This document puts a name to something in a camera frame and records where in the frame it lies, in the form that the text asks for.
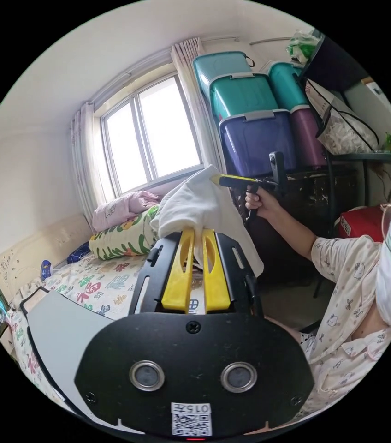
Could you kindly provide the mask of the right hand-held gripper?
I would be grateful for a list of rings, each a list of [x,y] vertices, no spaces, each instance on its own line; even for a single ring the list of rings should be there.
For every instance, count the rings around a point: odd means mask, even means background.
[[[222,187],[251,187],[253,191],[257,190],[260,187],[258,180],[246,178],[246,177],[234,176],[234,175],[227,175],[227,174],[215,174],[210,178],[210,180],[214,184],[222,186]],[[286,222],[287,216],[288,216],[288,214],[286,213],[286,211],[282,207],[279,214],[277,216],[275,216],[275,218],[270,222]]]

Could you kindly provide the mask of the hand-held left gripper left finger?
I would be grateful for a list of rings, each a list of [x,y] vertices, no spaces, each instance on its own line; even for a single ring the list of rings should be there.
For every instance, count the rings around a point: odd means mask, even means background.
[[[188,228],[181,232],[169,275],[161,298],[165,310],[189,312],[192,285],[195,232]]]

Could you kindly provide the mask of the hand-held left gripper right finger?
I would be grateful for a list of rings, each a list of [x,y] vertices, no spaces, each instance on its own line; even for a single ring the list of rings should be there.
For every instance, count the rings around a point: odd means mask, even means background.
[[[207,314],[227,311],[231,299],[227,288],[221,256],[212,229],[202,232],[203,289]]]

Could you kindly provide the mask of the person's right hand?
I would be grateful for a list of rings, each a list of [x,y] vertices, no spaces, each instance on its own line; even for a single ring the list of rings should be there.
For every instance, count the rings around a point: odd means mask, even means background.
[[[256,211],[260,218],[268,222],[272,221],[282,209],[272,194],[260,187],[253,191],[251,186],[248,186],[246,191],[245,207],[249,211]]]

